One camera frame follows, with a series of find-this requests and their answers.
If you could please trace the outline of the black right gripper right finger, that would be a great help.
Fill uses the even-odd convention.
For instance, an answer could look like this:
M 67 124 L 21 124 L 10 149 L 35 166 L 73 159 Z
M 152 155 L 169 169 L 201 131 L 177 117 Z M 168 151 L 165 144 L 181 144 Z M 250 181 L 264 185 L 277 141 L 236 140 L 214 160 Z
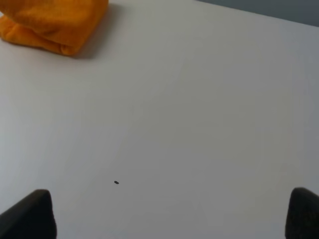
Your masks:
M 319 239 L 319 196 L 306 188 L 294 188 L 290 195 L 285 238 Z

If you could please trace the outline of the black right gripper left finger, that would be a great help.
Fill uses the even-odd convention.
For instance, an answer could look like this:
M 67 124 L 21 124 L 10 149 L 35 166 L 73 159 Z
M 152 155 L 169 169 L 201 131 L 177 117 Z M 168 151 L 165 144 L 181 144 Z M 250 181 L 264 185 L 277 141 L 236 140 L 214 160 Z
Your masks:
M 2 239 L 55 239 L 57 225 L 51 194 L 37 189 L 0 215 Z

